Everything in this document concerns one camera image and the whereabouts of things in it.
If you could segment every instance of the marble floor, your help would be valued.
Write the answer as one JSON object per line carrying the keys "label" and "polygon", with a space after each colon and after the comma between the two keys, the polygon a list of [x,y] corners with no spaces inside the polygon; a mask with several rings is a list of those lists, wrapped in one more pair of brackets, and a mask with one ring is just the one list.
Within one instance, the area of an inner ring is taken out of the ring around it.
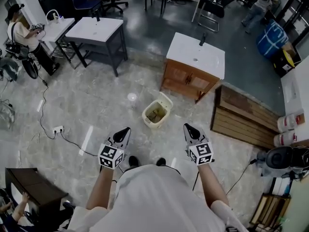
{"label": "marble floor", "polygon": [[[85,150],[97,154],[110,130],[129,126],[132,133],[128,155],[137,156],[142,164],[165,157],[167,165],[179,169],[192,187],[197,168],[184,151],[183,124],[200,126],[214,148],[215,162],[211,168],[228,191],[258,149],[210,131],[214,92],[195,105],[191,99],[163,90],[174,106],[163,126],[150,130],[141,114],[158,96],[163,66],[162,58],[152,55],[140,58],[130,50],[129,60],[118,69],[118,78],[110,66],[98,62],[90,63],[87,68],[80,65],[76,70],[63,62],[52,77],[40,70],[49,86],[44,95],[47,103],[42,119],[47,134],[53,136],[52,127],[63,125],[64,137],[81,146],[92,126]],[[0,82],[0,91],[5,83]],[[54,140],[46,137],[39,123],[42,110],[37,111],[45,89],[40,79],[30,79],[22,70],[17,82],[9,83],[2,94],[1,99],[10,100],[16,115],[12,129],[0,131],[0,185],[4,185],[4,167],[37,167],[48,180],[68,192],[75,204],[85,205],[98,176],[98,160],[88,154],[79,155],[79,148],[64,141],[59,134]],[[127,99],[131,92],[137,94],[133,102]],[[127,159],[120,165],[123,170],[128,167]],[[117,168],[114,179],[121,174]],[[229,193],[230,205],[245,225],[270,181],[260,177],[260,170],[251,165]],[[203,199],[200,180],[194,192]]]}

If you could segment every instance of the black shoe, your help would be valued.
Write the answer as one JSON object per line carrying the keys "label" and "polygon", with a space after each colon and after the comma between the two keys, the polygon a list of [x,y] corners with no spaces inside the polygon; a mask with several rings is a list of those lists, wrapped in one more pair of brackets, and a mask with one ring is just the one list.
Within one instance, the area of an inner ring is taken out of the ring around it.
{"label": "black shoe", "polygon": [[135,157],[135,156],[130,156],[129,157],[129,166],[133,167],[133,166],[139,166],[140,162],[139,160]]}
{"label": "black shoe", "polygon": [[166,165],[166,160],[164,158],[160,158],[157,162],[156,162],[157,166],[162,166],[162,165]]}

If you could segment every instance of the black bag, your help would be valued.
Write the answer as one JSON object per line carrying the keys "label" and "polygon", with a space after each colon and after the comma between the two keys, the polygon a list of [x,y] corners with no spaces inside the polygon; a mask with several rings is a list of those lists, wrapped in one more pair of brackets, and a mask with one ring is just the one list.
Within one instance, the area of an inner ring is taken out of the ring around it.
{"label": "black bag", "polygon": [[15,56],[18,60],[26,60],[28,58],[29,48],[22,44],[14,43],[14,27],[16,22],[11,29],[11,42],[7,43],[5,50]]}

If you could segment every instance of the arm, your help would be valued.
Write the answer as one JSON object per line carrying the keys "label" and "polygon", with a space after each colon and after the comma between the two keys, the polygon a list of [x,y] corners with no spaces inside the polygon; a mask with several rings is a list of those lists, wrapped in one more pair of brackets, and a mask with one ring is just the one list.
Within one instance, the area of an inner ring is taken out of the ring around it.
{"label": "arm", "polygon": [[221,184],[214,175],[209,164],[198,166],[199,175],[201,177],[205,200],[210,208],[211,204],[216,200],[221,200],[228,205],[228,200]]}
{"label": "arm", "polygon": [[23,198],[22,198],[22,201],[20,202],[20,204],[15,208],[13,214],[12,214],[12,217],[13,219],[18,222],[19,219],[24,215],[24,212],[25,212],[25,208],[26,208],[26,205],[28,203],[28,200],[29,200],[29,196],[27,193],[23,193]]}
{"label": "arm", "polygon": [[2,214],[3,212],[6,212],[11,207],[11,205],[12,205],[12,202],[9,202],[6,205],[1,206],[0,207],[0,214]]}
{"label": "arm", "polygon": [[107,209],[108,201],[110,198],[113,172],[113,169],[102,169],[88,199],[86,205],[87,210],[92,210],[98,206]]}
{"label": "arm", "polygon": [[25,39],[31,38],[32,36],[36,35],[38,32],[40,32],[39,29],[35,29],[34,31],[30,31],[30,32],[25,36]]}

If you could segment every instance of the wall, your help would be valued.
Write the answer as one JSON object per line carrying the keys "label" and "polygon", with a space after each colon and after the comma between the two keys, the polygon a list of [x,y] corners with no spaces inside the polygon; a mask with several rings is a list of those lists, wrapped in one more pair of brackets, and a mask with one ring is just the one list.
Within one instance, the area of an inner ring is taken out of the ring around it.
{"label": "wall", "polygon": [[4,7],[4,4],[6,3],[6,1],[7,0],[0,0],[0,49],[2,50],[3,53],[5,53],[4,43],[6,42],[8,38],[7,33],[6,33],[8,25],[4,21],[8,15],[8,11]]}
{"label": "wall", "polygon": [[309,181],[294,181],[291,188],[291,202],[285,213],[287,221],[283,224],[283,232],[304,232],[309,225]]}

